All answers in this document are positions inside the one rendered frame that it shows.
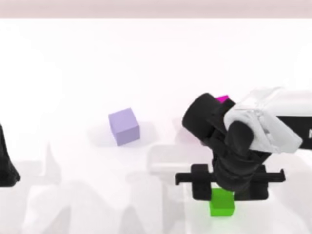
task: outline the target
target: white table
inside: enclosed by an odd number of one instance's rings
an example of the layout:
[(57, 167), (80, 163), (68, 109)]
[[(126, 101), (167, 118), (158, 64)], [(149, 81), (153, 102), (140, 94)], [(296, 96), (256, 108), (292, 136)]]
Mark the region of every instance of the white table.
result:
[[(5, 234), (312, 233), (312, 153), (273, 155), (270, 199), (211, 218), (176, 172), (210, 163), (181, 127), (200, 94), (312, 88), (311, 20), (1, 20), (0, 121), (22, 180), (0, 190)], [(131, 107), (141, 140), (117, 147)]]

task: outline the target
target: cube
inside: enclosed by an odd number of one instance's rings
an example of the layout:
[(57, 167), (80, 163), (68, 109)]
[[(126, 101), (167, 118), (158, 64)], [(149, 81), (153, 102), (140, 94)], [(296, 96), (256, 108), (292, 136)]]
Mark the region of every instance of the cube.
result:
[(212, 189), (210, 206), (210, 216), (229, 217), (235, 210), (234, 194), (221, 188)]
[(225, 96), (220, 96), (220, 97), (217, 97), (216, 99), (221, 102), (221, 103), (224, 103), (227, 99), (229, 99), (230, 97), (228, 95), (225, 95)]
[(140, 139), (140, 126), (131, 108), (108, 115), (118, 146)]

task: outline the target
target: purple cube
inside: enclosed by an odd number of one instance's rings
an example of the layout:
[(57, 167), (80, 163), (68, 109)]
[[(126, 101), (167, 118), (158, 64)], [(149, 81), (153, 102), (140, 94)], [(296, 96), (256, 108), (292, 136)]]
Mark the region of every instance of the purple cube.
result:
[(131, 108), (109, 114), (108, 119), (118, 146), (140, 139), (140, 126)]

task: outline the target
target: green block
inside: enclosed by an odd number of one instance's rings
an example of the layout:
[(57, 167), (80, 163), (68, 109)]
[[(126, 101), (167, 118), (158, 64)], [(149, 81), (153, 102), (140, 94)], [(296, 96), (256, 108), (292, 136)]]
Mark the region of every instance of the green block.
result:
[(224, 189), (212, 189), (210, 206), (210, 216), (230, 217), (235, 210), (234, 194)]

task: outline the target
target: dark object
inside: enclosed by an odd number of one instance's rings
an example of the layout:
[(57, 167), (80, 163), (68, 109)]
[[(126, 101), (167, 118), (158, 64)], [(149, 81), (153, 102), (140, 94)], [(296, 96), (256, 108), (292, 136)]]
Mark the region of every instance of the dark object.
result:
[(303, 140), (300, 148), (312, 150), (312, 117), (278, 116)]
[(3, 128), (0, 125), (0, 187), (13, 187), (20, 181), (20, 175), (8, 155)]
[(266, 173), (262, 164), (270, 153), (249, 150), (254, 135), (247, 125), (237, 121), (226, 130), (223, 117), (234, 105), (230, 99), (221, 104), (206, 93), (191, 104), (183, 117), (182, 125), (214, 154), (213, 173), (209, 173), (207, 165), (195, 164), (191, 174), (176, 175), (177, 184), (192, 183), (194, 199), (210, 200), (211, 182), (236, 192), (238, 200), (267, 199), (268, 183), (285, 180), (283, 171)]

